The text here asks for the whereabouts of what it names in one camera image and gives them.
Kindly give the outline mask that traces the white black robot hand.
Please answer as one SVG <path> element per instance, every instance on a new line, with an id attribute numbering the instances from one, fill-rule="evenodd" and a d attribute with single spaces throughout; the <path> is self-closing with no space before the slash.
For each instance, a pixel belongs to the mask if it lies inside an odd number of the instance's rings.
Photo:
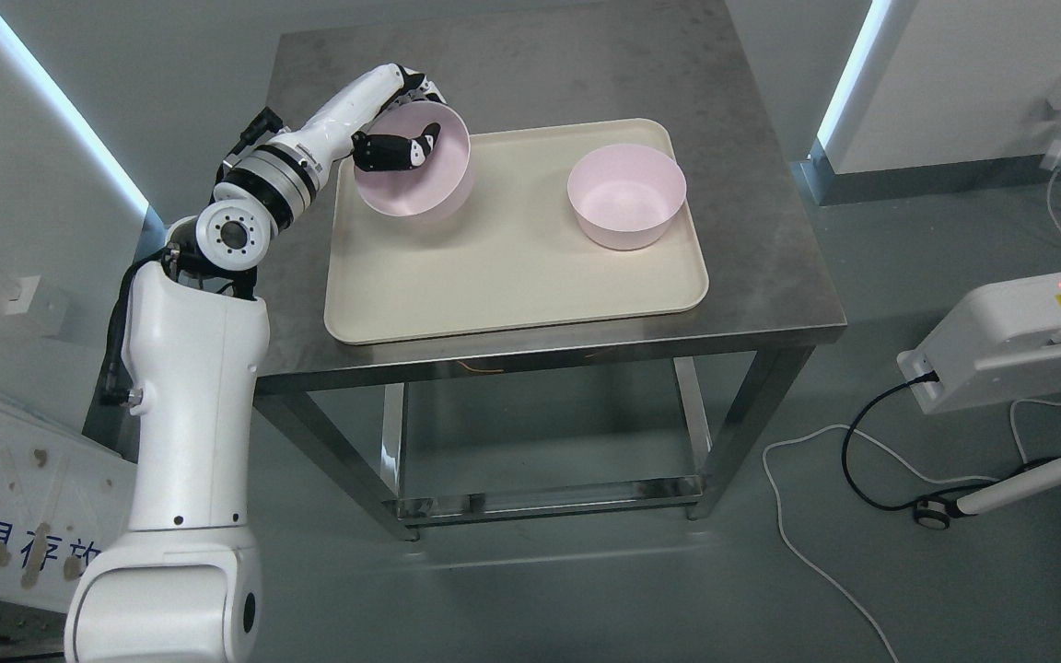
<path id="1" fill-rule="evenodd" d="M 420 169 L 437 147 L 437 122 L 413 138 L 368 132 L 379 116 L 414 101 L 446 102 L 425 73 L 403 64 L 379 64 L 325 102 L 298 130 L 277 140 L 313 167 L 350 157 L 365 172 Z"/>

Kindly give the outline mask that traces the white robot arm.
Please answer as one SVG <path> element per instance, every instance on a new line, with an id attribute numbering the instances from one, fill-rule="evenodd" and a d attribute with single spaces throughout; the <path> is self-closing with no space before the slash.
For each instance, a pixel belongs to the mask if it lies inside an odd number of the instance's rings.
<path id="1" fill-rule="evenodd" d="M 68 662 L 245 662 L 260 633 L 247 486 L 269 322 L 254 283 L 276 226 L 257 200 L 218 200 L 204 219 L 214 229 L 182 219 L 123 274 L 99 401 L 139 421 L 134 498 L 79 579 Z"/>

